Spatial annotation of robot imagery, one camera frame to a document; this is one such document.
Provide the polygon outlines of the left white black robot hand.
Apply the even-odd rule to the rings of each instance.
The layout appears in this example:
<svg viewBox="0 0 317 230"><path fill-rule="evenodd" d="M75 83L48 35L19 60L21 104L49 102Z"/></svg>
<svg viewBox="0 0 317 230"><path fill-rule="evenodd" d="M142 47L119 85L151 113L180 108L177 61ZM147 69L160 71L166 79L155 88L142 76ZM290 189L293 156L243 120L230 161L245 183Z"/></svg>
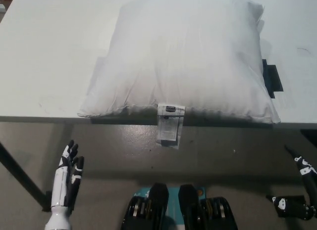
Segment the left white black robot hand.
<svg viewBox="0 0 317 230"><path fill-rule="evenodd" d="M46 230L70 230L70 216L80 188L84 157L78 156L78 144L73 140L65 147L55 171L51 198L51 216Z"/></svg>

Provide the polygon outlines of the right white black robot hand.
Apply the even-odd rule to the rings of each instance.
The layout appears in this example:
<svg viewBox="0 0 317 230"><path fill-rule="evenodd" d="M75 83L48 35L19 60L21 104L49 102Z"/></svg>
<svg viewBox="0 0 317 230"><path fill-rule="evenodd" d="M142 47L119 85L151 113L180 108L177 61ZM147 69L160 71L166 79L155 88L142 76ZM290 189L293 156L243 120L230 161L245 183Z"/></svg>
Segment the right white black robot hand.
<svg viewBox="0 0 317 230"><path fill-rule="evenodd" d="M307 204L304 196L273 196L266 198L271 202L279 217L298 218L308 221L317 216L317 171L306 159L297 151L284 147L292 156L301 175L303 186L307 192L310 203Z"/></svg>

